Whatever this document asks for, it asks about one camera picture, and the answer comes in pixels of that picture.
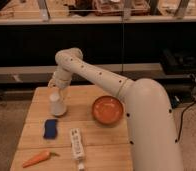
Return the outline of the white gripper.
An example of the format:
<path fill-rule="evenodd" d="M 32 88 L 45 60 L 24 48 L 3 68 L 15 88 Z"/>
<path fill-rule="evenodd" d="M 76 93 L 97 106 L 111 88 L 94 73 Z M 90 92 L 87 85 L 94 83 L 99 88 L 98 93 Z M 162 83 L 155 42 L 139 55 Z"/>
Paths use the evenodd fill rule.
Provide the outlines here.
<path fill-rule="evenodd" d="M 58 87 L 59 89 L 65 89 L 70 85 L 72 81 L 72 75 L 68 72 L 55 71 L 50 79 L 49 87 Z"/>

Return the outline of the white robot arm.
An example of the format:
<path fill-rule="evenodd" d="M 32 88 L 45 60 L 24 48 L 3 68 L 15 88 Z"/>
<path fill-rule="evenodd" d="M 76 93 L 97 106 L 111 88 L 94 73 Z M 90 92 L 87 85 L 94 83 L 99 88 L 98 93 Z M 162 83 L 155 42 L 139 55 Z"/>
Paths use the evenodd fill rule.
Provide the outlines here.
<path fill-rule="evenodd" d="M 53 85 L 65 89 L 76 73 L 124 103 L 133 171 L 184 171 L 172 107 L 161 84 L 88 64 L 78 48 L 58 51 L 55 61 Z"/>

